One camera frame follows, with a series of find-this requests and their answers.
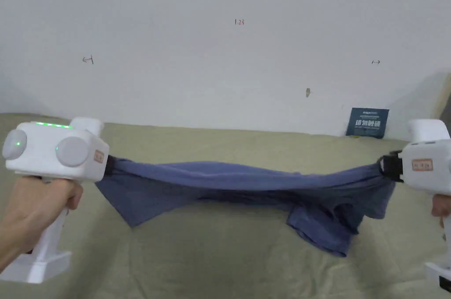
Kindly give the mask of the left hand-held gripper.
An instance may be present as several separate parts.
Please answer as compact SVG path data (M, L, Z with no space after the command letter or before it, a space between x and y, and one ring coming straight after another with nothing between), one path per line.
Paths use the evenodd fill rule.
M6 168L46 183L60 178L98 182L103 179L110 149L101 138L103 128L101 120L86 117L74 118L68 126L23 122L5 139ZM36 247L5 268L2 280L40 284L69 268L71 253L58 250L68 212L63 209Z

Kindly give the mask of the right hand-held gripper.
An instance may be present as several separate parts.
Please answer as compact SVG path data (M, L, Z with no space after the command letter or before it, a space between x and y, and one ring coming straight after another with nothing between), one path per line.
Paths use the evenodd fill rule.
M382 156L382 175L431 195L451 194L451 139L439 119L408 124L409 144Z

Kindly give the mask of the person's right hand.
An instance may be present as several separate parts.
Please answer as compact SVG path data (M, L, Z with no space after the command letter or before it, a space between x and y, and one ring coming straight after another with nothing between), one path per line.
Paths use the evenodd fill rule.
M444 219L451 214L451 196L436 194L432 199L431 214L439 218L441 228L444 228Z

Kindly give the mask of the person's left hand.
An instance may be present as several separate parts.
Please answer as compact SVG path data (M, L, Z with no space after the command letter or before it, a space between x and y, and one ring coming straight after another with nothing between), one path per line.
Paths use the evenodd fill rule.
M32 250L64 208L78 207L82 193L80 184L66 179L17 179L0 223L0 269Z

